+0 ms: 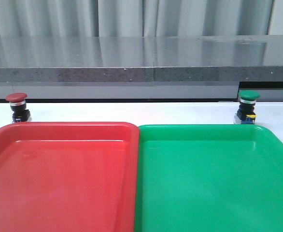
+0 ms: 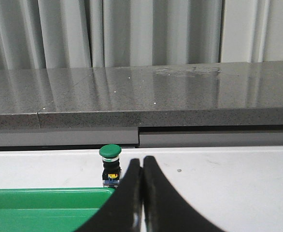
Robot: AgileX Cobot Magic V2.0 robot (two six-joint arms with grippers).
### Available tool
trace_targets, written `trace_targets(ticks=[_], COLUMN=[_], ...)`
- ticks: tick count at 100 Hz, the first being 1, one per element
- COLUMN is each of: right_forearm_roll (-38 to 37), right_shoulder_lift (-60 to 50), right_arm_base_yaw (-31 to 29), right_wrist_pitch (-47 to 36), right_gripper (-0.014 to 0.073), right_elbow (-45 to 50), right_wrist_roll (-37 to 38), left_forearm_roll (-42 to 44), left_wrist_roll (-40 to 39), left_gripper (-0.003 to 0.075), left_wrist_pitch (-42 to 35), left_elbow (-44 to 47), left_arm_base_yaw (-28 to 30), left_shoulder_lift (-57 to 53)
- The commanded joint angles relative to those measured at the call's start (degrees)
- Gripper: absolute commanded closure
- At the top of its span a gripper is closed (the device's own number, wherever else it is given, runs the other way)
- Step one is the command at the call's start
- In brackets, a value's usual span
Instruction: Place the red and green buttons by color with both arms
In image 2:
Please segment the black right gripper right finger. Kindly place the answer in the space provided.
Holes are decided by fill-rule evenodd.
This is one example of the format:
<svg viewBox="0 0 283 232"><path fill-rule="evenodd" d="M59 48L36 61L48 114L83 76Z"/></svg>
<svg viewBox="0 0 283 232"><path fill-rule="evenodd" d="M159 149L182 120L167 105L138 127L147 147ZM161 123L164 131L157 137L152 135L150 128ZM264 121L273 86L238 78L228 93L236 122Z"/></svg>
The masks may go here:
<svg viewBox="0 0 283 232"><path fill-rule="evenodd" d="M177 192L153 156L143 160L143 198L148 232L221 232Z"/></svg>

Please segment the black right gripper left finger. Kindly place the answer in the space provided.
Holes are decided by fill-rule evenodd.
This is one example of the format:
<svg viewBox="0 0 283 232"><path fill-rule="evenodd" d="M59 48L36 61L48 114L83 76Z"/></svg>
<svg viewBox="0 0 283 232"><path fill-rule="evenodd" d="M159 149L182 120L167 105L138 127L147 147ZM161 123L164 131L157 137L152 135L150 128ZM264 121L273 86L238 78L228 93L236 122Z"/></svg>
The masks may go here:
<svg viewBox="0 0 283 232"><path fill-rule="evenodd" d="M126 174L106 203L78 232L139 232L142 219L142 168L131 159Z"/></svg>

